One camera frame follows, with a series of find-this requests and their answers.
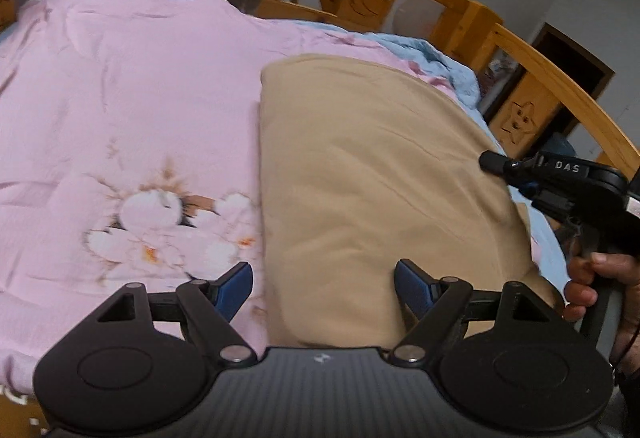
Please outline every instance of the pink blanket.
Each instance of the pink blanket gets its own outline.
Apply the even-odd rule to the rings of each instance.
[[[0,46],[0,384],[128,281],[172,290],[251,262],[233,324],[261,352],[260,72],[303,53],[417,75],[379,44],[224,0],[40,0]]]

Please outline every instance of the gray handle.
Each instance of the gray handle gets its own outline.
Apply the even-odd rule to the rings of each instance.
[[[582,226],[580,242],[583,258],[589,259],[592,252],[619,253],[619,249],[601,241],[598,232],[588,225]],[[600,355],[609,360],[622,317],[624,286],[600,276],[596,276],[591,286],[598,292],[598,300],[587,309],[576,329],[593,342]]]

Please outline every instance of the silver screw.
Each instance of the silver screw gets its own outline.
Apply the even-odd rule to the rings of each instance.
[[[404,360],[405,362],[417,362],[418,360],[424,358],[426,352],[422,348],[420,348],[420,346],[405,344],[404,346],[396,348],[396,350],[394,351],[394,355],[400,360]]]
[[[242,362],[251,357],[251,350],[241,344],[233,344],[232,346],[222,348],[220,357],[227,362]]]

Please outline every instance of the wooden bed frame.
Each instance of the wooden bed frame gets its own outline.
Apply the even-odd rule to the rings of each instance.
[[[313,9],[282,0],[261,0],[257,14],[264,18],[327,22],[360,32],[377,31],[394,1],[319,0],[321,9]],[[444,6],[429,39],[438,49],[470,66],[478,75],[498,48],[526,69],[526,75],[490,125],[508,155],[523,155],[564,105],[601,146],[599,161],[620,169],[629,178],[635,174],[640,167],[640,152],[598,104],[556,65],[504,28],[501,19],[484,5],[472,0],[434,1]],[[0,30],[15,19],[16,1],[0,0]],[[15,410],[7,409],[7,401]],[[29,423],[29,418],[40,423]],[[0,438],[39,436],[37,427],[43,418],[34,401],[9,396],[7,390],[0,392]]]

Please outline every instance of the blue bedding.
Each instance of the blue bedding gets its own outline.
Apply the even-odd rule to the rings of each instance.
[[[343,28],[335,27],[335,25],[318,24],[312,22],[297,22],[313,28],[321,28],[323,30],[339,30],[346,32]],[[15,29],[15,25],[11,25],[0,34],[0,43]],[[393,36],[391,34],[356,34],[368,40],[377,41],[381,45],[390,50],[396,57],[404,60],[415,61],[420,68],[430,75],[436,75],[449,80],[449,83],[455,90],[460,104],[463,109],[471,117],[474,122],[482,128],[482,130],[494,142],[496,150],[504,153],[498,141],[494,138],[489,127],[484,122],[482,115],[476,109],[480,98],[480,90],[478,88],[478,80],[476,75],[468,67],[456,62],[450,57],[434,48],[425,40],[415,38],[403,38],[401,36]],[[566,273],[566,264],[564,255],[558,241],[551,230],[545,217],[531,207],[530,201],[522,196],[518,190],[510,187],[511,198],[517,203],[526,203],[529,210],[529,219],[531,225],[531,235],[539,243],[542,252],[540,260],[540,272],[546,277],[559,291],[562,292],[564,285],[568,281]]]

